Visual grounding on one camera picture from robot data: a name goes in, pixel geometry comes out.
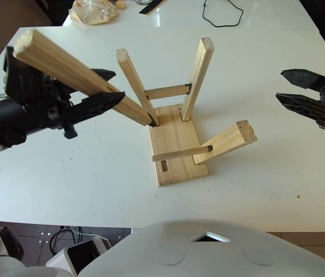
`black wire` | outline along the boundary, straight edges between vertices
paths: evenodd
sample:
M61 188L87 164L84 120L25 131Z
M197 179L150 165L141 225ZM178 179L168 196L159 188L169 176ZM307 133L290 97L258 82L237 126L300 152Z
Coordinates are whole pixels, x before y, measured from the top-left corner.
M73 231L71 230L60 230L60 231L57 231L54 235L52 235L51 239L50 239L50 252L51 254L54 256L57 254L57 249L56 249L56 242L58 240L58 236L60 233L65 233L65 232L70 232L71 236L73 237L73 241L74 243L76 244L76 240L75 240L75 236L74 236L74 233Z
M240 17L239 17L239 19L238 19L237 24L235 24L235 25L215 25L214 23L212 23L209 19L207 19L207 18L205 17L206 2L207 2L207 0L205 0L205 3L203 3L202 18L205 19L206 21L208 21L212 26L214 26L214 27L216 27L216 28L221 28L221 27L234 27L234 26L238 26L239 23L241 22L241 18L242 18L242 15L243 15L243 9L238 8L238 7L237 7L236 5L234 5L230 0L228 0L228 2L231 3L232 6L233 6L234 8L236 8L237 10L240 10L240 11L241 11L241 15L240 15Z
M134 0L137 4L141 5L141 6L145 6L150 4L153 0L147 0L145 2L142 2L142 0Z
M78 233L83 233L82 227L78 227ZM81 242L83 240L83 235L78 234L78 242Z

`white robot body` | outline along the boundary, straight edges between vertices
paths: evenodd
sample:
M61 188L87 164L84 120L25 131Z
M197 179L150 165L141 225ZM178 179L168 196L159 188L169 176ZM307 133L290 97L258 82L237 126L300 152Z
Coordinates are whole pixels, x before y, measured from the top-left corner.
M325 260L273 235L228 222L153 224L85 267L93 276L325 277Z

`white table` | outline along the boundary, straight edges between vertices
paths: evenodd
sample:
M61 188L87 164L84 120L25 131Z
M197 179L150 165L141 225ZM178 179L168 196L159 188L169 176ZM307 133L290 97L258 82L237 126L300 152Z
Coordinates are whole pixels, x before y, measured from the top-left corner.
M162 5L145 16L138 12L145 6L126 0L127 7L120 10L119 17L106 25L94 28L118 27L211 27L202 18L204 0L166 0ZM245 29L301 29L318 31L299 0L233 0L244 10L238 27ZM227 0L207 0L205 16L217 25L235 24L240 11ZM79 24L68 16L63 26Z
M325 75L325 42L317 32L196 28L192 33L178 27L135 32L113 26L39 30L89 67L116 71L111 83L135 100L116 63L117 48L128 49L150 89L186 83L199 38L208 36L216 50L194 108L199 138L204 142L248 119L259 140L209 161L211 175L204 179L158 188L147 127L108 111L78 124L79 136L72 140L61 130L44 130L0 153L0 220L143 227L206 218L266 231L325 231L325 130L275 98L276 92L318 96L280 75L291 68ZM0 56L0 93L2 61ZM74 99L82 97L75 93ZM153 104L181 101L177 96Z

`wooden structure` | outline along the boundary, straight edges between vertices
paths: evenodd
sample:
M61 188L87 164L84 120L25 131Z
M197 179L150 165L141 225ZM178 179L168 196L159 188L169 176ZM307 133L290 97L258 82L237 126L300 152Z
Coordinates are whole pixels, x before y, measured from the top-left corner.
M257 140L247 121L239 121L208 142L199 142L192 111L214 53L209 38L199 42L190 83L145 90L125 49L116 57L141 106L125 96L113 109L149 128L159 186L207 176L205 161ZM119 92L83 63L36 30L20 37L14 56L86 95ZM153 108L151 100L186 95L183 104Z
M212 41L201 39L189 84L145 90L127 50L117 51L118 63L142 107L158 122L150 128L150 138L159 186L207 176L205 161L257 140L248 121L239 121L208 142L199 142L192 111L213 53ZM151 113L151 100L176 95L186 95L183 104L158 107Z

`wooden dowel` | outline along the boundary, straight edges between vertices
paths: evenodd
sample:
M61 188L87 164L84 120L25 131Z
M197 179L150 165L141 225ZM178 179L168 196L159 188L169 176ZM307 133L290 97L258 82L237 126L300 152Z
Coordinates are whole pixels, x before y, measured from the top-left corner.
M184 102L182 105L183 121L188 121L191 119L192 110L195 105L198 92L201 88L203 78L205 78L205 74L207 68L209 67L209 63L213 53L214 53L213 42L209 38L201 39L198 45L195 63L190 78L190 82L192 83L192 88L190 94L188 94L184 98Z
M156 125L158 125L158 119L156 112L151 104L151 102L147 99L145 95L145 88L142 85L141 79L137 72L135 71L132 60L129 57L129 54L126 49L118 49L116 51L116 58L118 59L118 64L122 69L124 75L126 76L130 86L132 87L134 93L137 95L139 102L142 107L149 113Z
M190 93L190 84L188 85L175 85L173 87L166 87L166 88L155 88L155 89L148 89L145 91L146 97L149 100L152 99L159 99L177 95L185 95Z
M186 157L186 156L192 156L195 154L210 152L212 149L213 149L213 147L211 145L207 145L207 146L196 147L196 148L191 148L191 149L186 149L186 150L181 150L181 151L158 154L158 155L152 156L152 161L153 162L161 162L162 160L169 160L169 159L176 159L176 158L181 158L181 157Z
M14 56L88 96L118 92L113 85L35 29L18 39ZM113 109L142 125L151 123L146 111L127 96Z
M238 121L202 145L212 145L211 152L194 155L193 159L195 164L200 164L218 155L254 143L256 140L255 132L248 121Z

